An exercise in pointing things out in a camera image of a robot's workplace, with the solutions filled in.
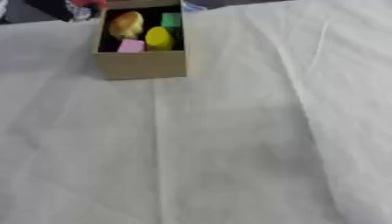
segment green block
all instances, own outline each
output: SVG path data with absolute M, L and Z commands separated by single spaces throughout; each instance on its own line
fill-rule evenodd
M 162 15 L 161 26 L 164 28 L 174 28 L 181 26 L 181 14 L 180 13 L 164 13 Z

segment pink block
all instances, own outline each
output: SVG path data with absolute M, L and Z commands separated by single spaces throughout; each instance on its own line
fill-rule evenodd
M 131 38 L 123 39 L 120 47 L 118 48 L 119 53 L 140 53 L 143 51 L 144 41 Z

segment round bun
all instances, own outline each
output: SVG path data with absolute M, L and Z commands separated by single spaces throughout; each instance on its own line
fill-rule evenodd
M 110 22 L 109 32 L 117 39 L 136 39 L 143 32 L 143 16 L 137 11 L 130 11 Z

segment yellow cylinder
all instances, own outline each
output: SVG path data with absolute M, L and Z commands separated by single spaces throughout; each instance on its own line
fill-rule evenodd
M 172 35 L 162 26 L 151 28 L 145 42 L 149 51 L 170 51 L 174 45 Z

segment open box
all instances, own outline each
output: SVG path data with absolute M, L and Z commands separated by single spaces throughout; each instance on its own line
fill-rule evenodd
M 93 55 L 107 80 L 168 78 L 186 76 L 184 40 L 171 51 L 117 52 L 120 41 L 109 34 L 109 22 L 117 16 L 138 11 L 144 16 L 144 33 L 158 26 L 164 12 L 181 12 L 180 0 L 108 0 L 101 24 L 94 35 Z

